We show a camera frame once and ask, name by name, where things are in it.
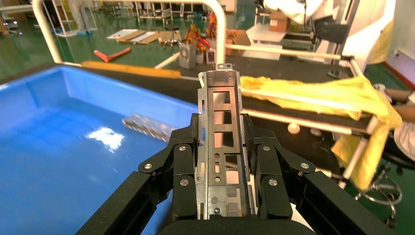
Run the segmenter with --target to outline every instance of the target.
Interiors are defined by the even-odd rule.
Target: yellow rag
[[[389,104],[383,94],[375,90],[364,76],[325,83],[303,83],[300,81],[271,80],[267,77],[242,76],[241,86],[243,88],[242,95],[269,100],[282,108],[349,116],[354,120],[359,120],[362,113],[376,115],[379,124],[373,131],[363,157],[357,163],[351,177],[355,186],[361,190],[366,189],[371,184],[389,130],[398,128],[402,124],[400,115]],[[284,98],[269,98],[251,94],[249,91],[253,90],[273,92],[278,94],[279,97],[297,95],[311,99],[334,101],[347,105],[351,109],[345,110],[313,102],[298,102]],[[347,165],[359,141],[360,138],[357,136],[343,135],[336,141],[331,150],[343,165]]]

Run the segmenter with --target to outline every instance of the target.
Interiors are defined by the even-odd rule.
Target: person's arm
[[[393,108],[401,115],[403,121],[415,123],[415,106],[394,106]]]
[[[406,102],[408,101],[408,96],[411,91],[401,91],[401,90],[394,90],[394,89],[385,89],[385,94],[387,94],[392,100],[396,100],[399,102]]]

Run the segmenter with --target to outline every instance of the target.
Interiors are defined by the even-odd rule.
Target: perforated metal part
[[[195,173],[198,218],[209,219],[218,212],[221,216],[245,216],[250,211],[250,197],[241,138],[239,72],[231,64],[219,64],[216,71],[200,73],[199,79],[202,88],[198,90],[199,146]],[[229,121],[215,124],[215,118],[225,118],[215,115],[215,111],[230,112],[230,124]]]

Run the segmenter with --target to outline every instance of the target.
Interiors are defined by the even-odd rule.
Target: white wall
[[[386,62],[415,84],[415,0],[396,0],[392,44]]]
[[[396,0],[391,54],[395,49],[415,59],[415,0]]]

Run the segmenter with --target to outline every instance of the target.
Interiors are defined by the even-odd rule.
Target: white lab coat
[[[325,4],[330,4],[331,11],[333,9],[333,0],[307,0],[307,8],[305,12],[305,21],[316,12],[323,13]],[[264,7],[266,9],[280,10],[291,20],[304,24],[304,4],[297,0],[264,0]]]

